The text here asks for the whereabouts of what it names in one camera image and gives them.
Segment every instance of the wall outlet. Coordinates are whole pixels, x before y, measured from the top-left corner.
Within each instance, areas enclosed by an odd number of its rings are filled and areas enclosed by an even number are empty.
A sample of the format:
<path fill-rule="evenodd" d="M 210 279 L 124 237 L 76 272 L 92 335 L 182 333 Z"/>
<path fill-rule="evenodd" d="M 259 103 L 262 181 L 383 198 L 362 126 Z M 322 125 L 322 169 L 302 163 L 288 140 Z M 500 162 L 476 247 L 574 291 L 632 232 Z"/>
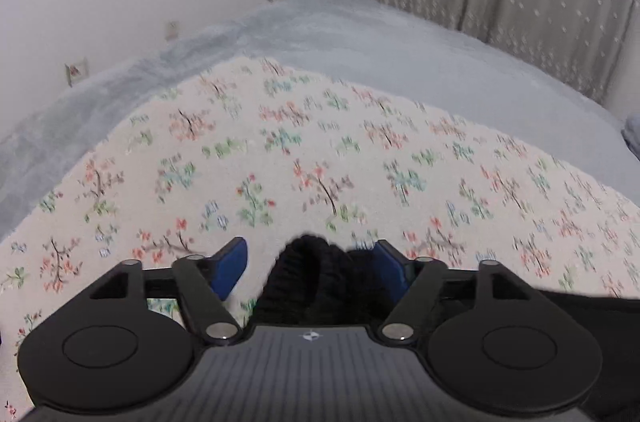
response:
<path fill-rule="evenodd" d="M 167 41 L 173 41 L 178 39 L 178 33 L 180 32 L 179 22 L 166 22 L 164 24 L 164 39 Z"/>
<path fill-rule="evenodd" d="M 75 63 L 69 63 L 65 65 L 66 82 L 72 87 L 78 84 L 83 79 L 89 77 L 89 63 L 86 58 Z"/>

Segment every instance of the black cloth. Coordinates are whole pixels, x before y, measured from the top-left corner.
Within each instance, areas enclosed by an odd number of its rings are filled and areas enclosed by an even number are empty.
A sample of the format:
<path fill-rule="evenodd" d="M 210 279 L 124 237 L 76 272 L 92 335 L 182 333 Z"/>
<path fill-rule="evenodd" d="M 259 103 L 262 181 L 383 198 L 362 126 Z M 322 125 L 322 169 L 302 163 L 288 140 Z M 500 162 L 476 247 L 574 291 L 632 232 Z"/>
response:
<path fill-rule="evenodd" d="M 602 373 L 583 409 L 606 422 L 640 422 L 640 301 L 541 292 L 600 344 Z M 430 323 L 435 328 L 472 306 L 441 306 Z M 371 251 L 345 252 L 307 235 L 280 253 L 248 327 L 369 325 L 375 332 L 393 307 L 373 271 Z M 430 332 L 417 343 L 418 352 L 424 352 Z"/>

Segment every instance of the mattress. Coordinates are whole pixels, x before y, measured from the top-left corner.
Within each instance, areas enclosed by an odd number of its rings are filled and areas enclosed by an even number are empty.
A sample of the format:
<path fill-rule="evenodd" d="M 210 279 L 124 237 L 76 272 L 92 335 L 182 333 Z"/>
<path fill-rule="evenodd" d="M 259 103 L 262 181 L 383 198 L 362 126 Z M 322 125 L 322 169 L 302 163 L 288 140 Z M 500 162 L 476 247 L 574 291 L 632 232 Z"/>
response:
<path fill-rule="evenodd" d="M 9 415 L 29 407 L 20 342 L 74 293 L 120 259 L 167 266 L 235 235 L 240 321 L 304 231 L 636 297 L 640 167 L 619 129 L 536 69 L 373 0 L 287 0 L 95 76 L 0 144 Z"/>

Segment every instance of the blue gripper pad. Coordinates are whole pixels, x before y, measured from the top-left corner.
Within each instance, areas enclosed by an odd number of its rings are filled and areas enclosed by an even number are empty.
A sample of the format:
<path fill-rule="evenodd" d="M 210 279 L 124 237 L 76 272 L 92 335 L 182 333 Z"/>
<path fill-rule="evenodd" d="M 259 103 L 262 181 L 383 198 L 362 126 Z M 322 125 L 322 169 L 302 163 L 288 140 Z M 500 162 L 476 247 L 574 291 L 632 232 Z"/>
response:
<path fill-rule="evenodd" d="M 378 240 L 373 246 L 373 266 L 391 301 L 398 303 L 414 280 L 411 260 L 386 240 Z"/>
<path fill-rule="evenodd" d="M 236 286 L 248 259 L 248 248 L 244 238 L 235 237 L 209 258 L 216 262 L 216 268 L 211 279 L 211 289 L 220 301 L 224 301 Z"/>

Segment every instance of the light blue bedding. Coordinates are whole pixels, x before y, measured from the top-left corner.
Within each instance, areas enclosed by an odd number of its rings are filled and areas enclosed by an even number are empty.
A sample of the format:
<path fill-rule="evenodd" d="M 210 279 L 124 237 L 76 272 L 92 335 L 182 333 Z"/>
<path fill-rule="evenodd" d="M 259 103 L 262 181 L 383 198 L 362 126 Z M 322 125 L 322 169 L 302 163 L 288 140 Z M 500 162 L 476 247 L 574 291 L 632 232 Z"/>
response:
<path fill-rule="evenodd" d="M 640 161 L 609 112 L 536 68 L 374 0 L 285 0 L 92 76 L 0 142 L 0 240 L 159 89 L 238 55 L 367 84 L 534 144 L 640 205 Z"/>

